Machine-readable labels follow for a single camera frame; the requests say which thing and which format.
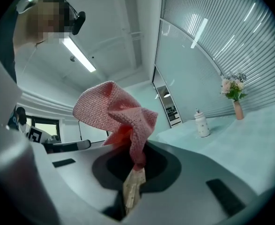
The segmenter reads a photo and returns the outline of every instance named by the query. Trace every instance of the black headphone ear cup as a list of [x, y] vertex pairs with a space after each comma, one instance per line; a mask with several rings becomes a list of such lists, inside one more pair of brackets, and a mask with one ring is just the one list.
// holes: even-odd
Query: black headphone ear cup
[[77, 35], [85, 22], [85, 12], [78, 13], [77, 18], [75, 19], [74, 26], [72, 28], [72, 34]]

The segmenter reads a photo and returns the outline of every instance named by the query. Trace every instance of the light blue table surface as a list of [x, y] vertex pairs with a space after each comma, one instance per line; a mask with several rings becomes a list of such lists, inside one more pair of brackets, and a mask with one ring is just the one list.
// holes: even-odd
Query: light blue table surface
[[258, 195], [275, 187], [275, 105], [207, 119], [211, 134], [199, 137], [194, 120], [161, 132], [162, 143], [203, 154], [246, 182]]

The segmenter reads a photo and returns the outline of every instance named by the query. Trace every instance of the pink towel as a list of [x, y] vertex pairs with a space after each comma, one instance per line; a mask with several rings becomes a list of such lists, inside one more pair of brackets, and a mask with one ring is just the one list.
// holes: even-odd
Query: pink towel
[[109, 81], [90, 88], [81, 94], [73, 116], [78, 120], [112, 132], [103, 145], [129, 144], [134, 169], [146, 164], [142, 152], [147, 138], [154, 131], [158, 113], [141, 105], [115, 82]]

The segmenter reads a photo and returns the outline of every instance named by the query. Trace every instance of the small white bottle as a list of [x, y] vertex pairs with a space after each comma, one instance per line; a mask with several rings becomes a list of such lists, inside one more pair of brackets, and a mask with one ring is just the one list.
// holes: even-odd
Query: small white bottle
[[196, 109], [194, 118], [200, 137], [207, 137], [210, 134], [210, 131], [203, 112], [200, 112], [198, 109]]

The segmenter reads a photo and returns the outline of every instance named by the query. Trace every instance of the person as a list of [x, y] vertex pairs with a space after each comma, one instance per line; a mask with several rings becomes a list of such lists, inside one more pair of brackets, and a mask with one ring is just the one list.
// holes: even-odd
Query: person
[[[21, 124], [22, 126], [25, 125], [27, 123], [27, 117], [26, 117], [26, 111], [23, 107], [18, 107], [15, 111], [16, 113], [16, 122], [19, 124]], [[21, 133], [25, 133], [26, 131], [22, 131], [20, 130], [20, 127], [18, 126], [18, 129]]]
[[[15, 55], [27, 44], [44, 42], [49, 34], [70, 32], [76, 13], [66, 0], [33, 0], [18, 13], [13, 3], [0, 20], [0, 62], [16, 83]], [[18, 130], [16, 109], [8, 126]]]

